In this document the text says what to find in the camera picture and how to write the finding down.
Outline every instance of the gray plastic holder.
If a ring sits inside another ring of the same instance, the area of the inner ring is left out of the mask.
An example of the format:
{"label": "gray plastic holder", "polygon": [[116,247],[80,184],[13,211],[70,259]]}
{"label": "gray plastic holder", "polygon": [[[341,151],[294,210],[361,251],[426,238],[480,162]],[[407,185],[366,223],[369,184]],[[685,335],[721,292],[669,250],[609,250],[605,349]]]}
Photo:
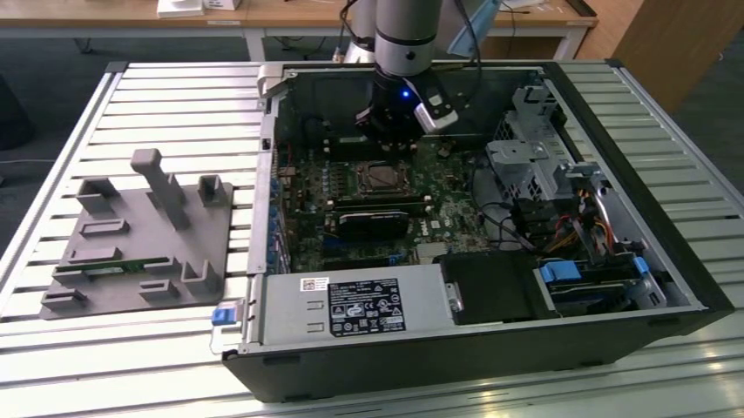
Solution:
{"label": "gray plastic holder", "polygon": [[232,185],[206,175],[180,187],[160,170],[160,152],[136,150],[131,167],[148,189],[116,190],[87,179],[83,206],[55,281],[45,320],[212,305],[224,294]]}

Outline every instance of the white box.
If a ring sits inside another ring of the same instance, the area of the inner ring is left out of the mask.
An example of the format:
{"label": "white box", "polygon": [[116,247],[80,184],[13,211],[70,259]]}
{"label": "white box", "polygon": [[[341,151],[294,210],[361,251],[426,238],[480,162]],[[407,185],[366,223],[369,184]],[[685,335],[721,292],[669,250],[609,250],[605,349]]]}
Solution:
{"label": "white box", "polygon": [[203,0],[207,9],[234,10],[241,5],[241,0]]}
{"label": "white box", "polygon": [[158,17],[187,17],[204,14],[202,0],[158,0]]}

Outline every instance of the slotted metal table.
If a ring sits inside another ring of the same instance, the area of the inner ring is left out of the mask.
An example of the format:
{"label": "slotted metal table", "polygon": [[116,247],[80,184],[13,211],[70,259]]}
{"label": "slotted metal table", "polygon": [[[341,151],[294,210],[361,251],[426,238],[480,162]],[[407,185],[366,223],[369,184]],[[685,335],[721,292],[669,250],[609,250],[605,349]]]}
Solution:
{"label": "slotted metal table", "polygon": [[[146,186],[130,168],[156,147],[182,185],[218,173],[237,187],[226,299],[247,289],[257,63],[130,64],[107,72],[0,261],[0,416],[689,416],[744,414],[744,201],[623,68],[561,63],[697,256],[735,314],[613,365],[263,404],[219,364],[211,307],[40,320],[82,179]],[[578,132],[578,149],[592,155]]]}

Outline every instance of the power supply label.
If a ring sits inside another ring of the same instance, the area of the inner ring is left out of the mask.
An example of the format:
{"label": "power supply label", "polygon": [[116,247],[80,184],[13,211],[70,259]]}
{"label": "power supply label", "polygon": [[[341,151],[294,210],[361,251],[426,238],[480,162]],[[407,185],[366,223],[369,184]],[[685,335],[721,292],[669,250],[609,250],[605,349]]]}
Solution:
{"label": "power supply label", "polygon": [[398,279],[329,283],[327,304],[334,337],[406,331]]}

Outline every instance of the label sticker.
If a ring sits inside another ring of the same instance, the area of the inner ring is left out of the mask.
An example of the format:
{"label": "label sticker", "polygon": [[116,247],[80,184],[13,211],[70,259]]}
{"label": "label sticker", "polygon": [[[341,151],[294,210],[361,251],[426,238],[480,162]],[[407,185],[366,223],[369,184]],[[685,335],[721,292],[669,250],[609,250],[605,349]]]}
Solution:
{"label": "label sticker", "polygon": [[327,284],[326,278],[325,286],[335,337],[406,331],[398,279]]}
{"label": "label sticker", "polygon": [[222,25],[227,25],[227,26],[239,26],[241,21],[239,20],[208,20],[207,24],[222,24]]}
{"label": "label sticker", "polygon": [[327,277],[306,277],[301,280],[301,292],[327,289]]}

